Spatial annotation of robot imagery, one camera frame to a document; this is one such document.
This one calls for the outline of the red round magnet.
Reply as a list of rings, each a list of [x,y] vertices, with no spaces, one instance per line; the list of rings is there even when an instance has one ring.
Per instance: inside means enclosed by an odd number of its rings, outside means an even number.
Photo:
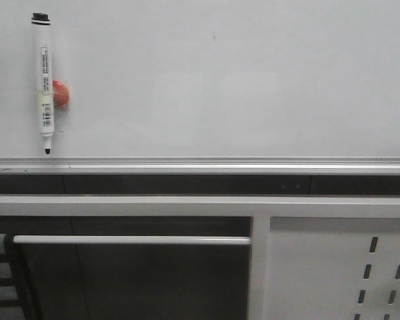
[[[58,109],[68,106],[69,98],[70,94],[67,86],[60,81],[53,80],[54,106]]]

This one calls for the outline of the white whiteboard marker pen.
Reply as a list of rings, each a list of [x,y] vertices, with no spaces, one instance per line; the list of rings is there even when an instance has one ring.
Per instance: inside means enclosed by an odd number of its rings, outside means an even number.
[[[35,92],[37,117],[42,146],[46,155],[51,154],[55,132],[51,22],[46,13],[31,16],[33,34]]]

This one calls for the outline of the white metal whiteboard stand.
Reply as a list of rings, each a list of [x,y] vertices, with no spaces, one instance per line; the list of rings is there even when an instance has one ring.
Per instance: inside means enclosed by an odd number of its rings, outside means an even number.
[[[272,217],[400,219],[400,197],[192,197],[0,195],[0,216],[249,216],[253,219],[249,319],[266,319]]]

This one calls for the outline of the large white whiteboard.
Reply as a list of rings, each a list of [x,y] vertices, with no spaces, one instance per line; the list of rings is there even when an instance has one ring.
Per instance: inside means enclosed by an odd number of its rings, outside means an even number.
[[[400,175],[400,1],[0,1],[0,173],[146,172]]]

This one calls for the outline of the white perforated metal panel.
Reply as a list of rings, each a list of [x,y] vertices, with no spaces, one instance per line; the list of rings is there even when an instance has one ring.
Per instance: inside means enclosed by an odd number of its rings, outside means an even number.
[[[270,220],[264,318],[400,319],[400,218]]]

